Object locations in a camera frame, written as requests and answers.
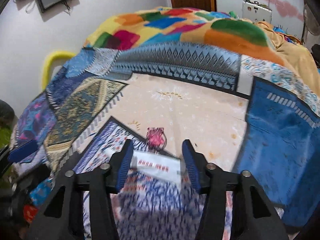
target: patterned bedsheet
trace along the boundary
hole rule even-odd
[[[48,162],[57,174],[70,152],[76,173],[94,169],[125,139],[148,151],[148,127],[163,127],[159,154],[182,156],[190,139],[226,171],[250,170],[285,224],[303,226],[320,200],[320,103],[272,50],[257,26],[191,8],[115,16],[90,35],[25,109],[12,145],[38,152],[15,166]],[[204,196],[131,170],[113,212],[121,239],[193,239]],[[230,238],[227,193],[224,238]],[[84,225],[90,238],[89,194]]]

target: blue patterned fabric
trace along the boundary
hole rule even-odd
[[[94,49],[94,60],[86,71],[97,76],[105,75],[109,72],[112,62],[117,57],[119,50],[117,49]]]
[[[73,141],[107,105],[116,103],[127,84],[89,77],[63,102],[56,111],[57,122],[44,141],[45,150],[54,172],[61,168]]]
[[[33,205],[40,207],[50,194],[52,188],[52,178],[47,178],[29,193]]]
[[[127,138],[133,141],[135,150],[148,151],[145,142],[112,120],[93,139],[75,166],[76,173],[92,171],[108,162],[110,155],[106,152],[120,150]],[[206,196],[198,195],[190,182],[178,188],[174,183],[131,171],[124,189],[114,197],[113,209],[121,210],[120,216],[114,210],[120,239],[168,239],[170,236],[187,240],[196,236]],[[85,192],[83,218],[87,237],[91,237],[89,199],[89,193]],[[226,223],[231,226],[230,210],[226,216]]]
[[[34,153],[30,154],[29,156],[25,157],[24,159],[22,159],[20,161],[20,164],[21,163],[31,163],[33,161],[33,159],[35,158],[36,154],[37,154],[37,152],[34,152]]]
[[[250,170],[282,220],[303,226],[320,201],[320,118],[295,95],[255,78],[234,172]]]
[[[115,73],[145,73],[234,91],[240,55],[215,46],[168,42],[144,45],[119,54]]]
[[[49,103],[53,109],[58,109],[64,100],[71,95],[84,79],[94,76],[85,71],[79,76],[68,78],[66,76],[67,71],[67,68],[62,67],[46,87]]]
[[[81,75],[91,64],[94,58],[94,50],[82,49],[78,55],[68,60],[63,66],[67,69],[66,77],[76,77]]]
[[[39,146],[42,145],[55,122],[56,118],[49,108],[45,93],[42,93],[27,106],[19,118],[15,146],[19,147],[30,140],[36,140]]]

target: green object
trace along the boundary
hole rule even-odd
[[[229,12],[229,15],[230,15],[231,18],[234,18],[234,19],[238,18],[238,16],[235,14],[234,11]]]
[[[249,22],[221,19],[212,23],[211,28],[216,31],[241,37],[258,46],[268,46],[264,32],[259,27]]]
[[[96,48],[104,48],[106,45],[106,42],[108,41],[108,39],[111,37],[112,35],[109,33],[103,33],[99,36],[99,38],[96,40],[96,42],[94,43],[94,47]]]
[[[11,129],[7,126],[0,126],[0,148],[10,142]]]
[[[199,13],[199,12],[196,12],[196,13],[195,13],[195,15],[200,16],[200,17],[202,17],[202,18],[204,18],[204,19],[207,19],[208,21],[210,21],[210,20],[213,20],[213,19],[214,19],[214,17],[213,17],[213,16],[210,16],[210,15],[205,14],[205,13]]]
[[[140,14],[140,16],[144,21],[149,21],[149,22],[168,17],[167,15],[163,15],[160,12],[144,13],[144,14]]]
[[[11,129],[7,126],[0,126],[0,148],[3,148],[10,143]],[[11,166],[6,173],[0,178],[0,188],[10,188],[10,179],[11,181],[17,178],[17,173],[14,171],[14,168]]]

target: screw head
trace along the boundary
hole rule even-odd
[[[245,177],[250,177],[251,176],[251,172],[247,171],[247,170],[244,170],[244,171],[242,171],[242,175],[245,176]]]
[[[14,184],[12,185],[12,192],[15,192],[16,189],[17,189],[17,183],[14,183]]]
[[[208,163],[207,164],[207,169],[209,170],[215,170],[217,166],[214,163]]]
[[[9,213],[10,217],[12,217],[12,215],[13,215],[13,208],[12,207],[8,208],[8,213]]]
[[[107,169],[109,169],[110,167],[111,167],[111,166],[110,166],[109,163],[103,163],[103,164],[100,165],[100,169],[102,169],[102,170],[107,170]]]
[[[64,174],[66,177],[72,177],[75,174],[74,171],[70,170],[70,171],[66,171],[66,173]]]

